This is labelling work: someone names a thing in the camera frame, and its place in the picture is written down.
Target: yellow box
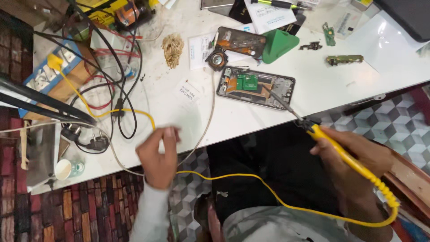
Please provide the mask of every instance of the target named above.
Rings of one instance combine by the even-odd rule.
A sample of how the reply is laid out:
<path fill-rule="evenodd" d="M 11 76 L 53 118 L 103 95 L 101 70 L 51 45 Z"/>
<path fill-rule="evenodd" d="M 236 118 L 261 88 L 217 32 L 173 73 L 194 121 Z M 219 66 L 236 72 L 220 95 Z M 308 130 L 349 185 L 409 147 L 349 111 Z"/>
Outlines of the yellow box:
<path fill-rule="evenodd" d="M 109 12 L 111 14 L 115 14 L 115 11 L 119 9 L 120 7 L 127 4 L 127 0 L 77 0 L 76 2 L 85 4 L 91 7 L 100 7 L 104 11 Z M 106 14 L 104 12 L 100 11 L 94 11 L 90 8 L 79 6 L 82 11 L 88 12 L 91 11 L 92 13 L 89 15 L 89 18 L 95 22 L 99 22 L 103 25 L 109 25 L 113 22 L 115 22 L 115 19 L 112 18 L 109 14 Z"/>

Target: yellow plug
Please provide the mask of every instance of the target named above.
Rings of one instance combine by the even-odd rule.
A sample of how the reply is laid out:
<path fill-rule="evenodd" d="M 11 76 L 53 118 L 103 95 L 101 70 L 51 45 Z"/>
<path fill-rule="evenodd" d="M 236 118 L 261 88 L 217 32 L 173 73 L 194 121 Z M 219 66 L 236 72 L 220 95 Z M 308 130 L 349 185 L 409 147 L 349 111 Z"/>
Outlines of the yellow plug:
<path fill-rule="evenodd" d="M 46 58 L 48 60 L 48 66 L 54 70 L 61 71 L 61 65 L 63 64 L 63 59 L 60 57 L 49 54 Z"/>

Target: hand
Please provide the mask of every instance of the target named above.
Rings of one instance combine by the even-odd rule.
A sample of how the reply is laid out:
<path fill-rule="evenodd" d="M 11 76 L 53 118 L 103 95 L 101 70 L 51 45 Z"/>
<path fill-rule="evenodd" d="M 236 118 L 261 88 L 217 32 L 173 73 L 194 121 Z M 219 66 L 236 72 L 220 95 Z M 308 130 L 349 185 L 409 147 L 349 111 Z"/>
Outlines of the hand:
<path fill-rule="evenodd" d="M 324 126 L 320 128 L 377 177 L 381 177 L 391 169 L 395 158 L 388 148 L 372 143 L 352 132 L 339 132 Z M 327 139 L 319 138 L 316 142 L 317 145 L 310 150 L 310 153 L 321 156 L 338 192 L 351 202 L 362 201 L 365 204 L 372 199 L 373 184 L 349 167 Z"/>
<path fill-rule="evenodd" d="M 136 148 L 146 182 L 153 188 L 166 190 L 175 177 L 178 166 L 176 143 L 181 141 L 178 131 L 176 127 L 158 128 Z M 158 152 L 161 139 L 164 142 L 165 154 Z"/>

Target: smartphone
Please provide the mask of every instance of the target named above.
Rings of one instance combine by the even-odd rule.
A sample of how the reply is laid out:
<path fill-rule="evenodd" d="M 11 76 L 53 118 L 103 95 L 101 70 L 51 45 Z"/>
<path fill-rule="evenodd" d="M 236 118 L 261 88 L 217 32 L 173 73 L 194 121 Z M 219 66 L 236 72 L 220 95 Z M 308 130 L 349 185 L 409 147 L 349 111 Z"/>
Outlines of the smartphone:
<path fill-rule="evenodd" d="M 232 66 L 226 66 L 223 69 L 217 94 L 243 102 L 286 110 L 270 95 L 269 91 L 263 88 L 263 85 L 290 104 L 295 85 L 294 78 Z"/>

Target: wood shavings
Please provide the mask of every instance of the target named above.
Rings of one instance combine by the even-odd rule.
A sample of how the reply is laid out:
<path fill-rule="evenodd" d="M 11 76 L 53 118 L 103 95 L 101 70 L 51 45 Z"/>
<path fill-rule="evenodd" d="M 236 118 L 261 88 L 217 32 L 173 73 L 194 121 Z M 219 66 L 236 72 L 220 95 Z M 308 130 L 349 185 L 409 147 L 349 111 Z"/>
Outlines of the wood shavings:
<path fill-rule="evenodd" d="M 163 39 L 162 48 L 164 50 L 164 58 L 166 59 L 166 64 L 170 68 L 175 68 L 179 65 L 179 57 L 182 54 L 182 49 L 184 48 L 184 41 L 182 40 L 180 34 L 174 33 L 169 34 Z"/>

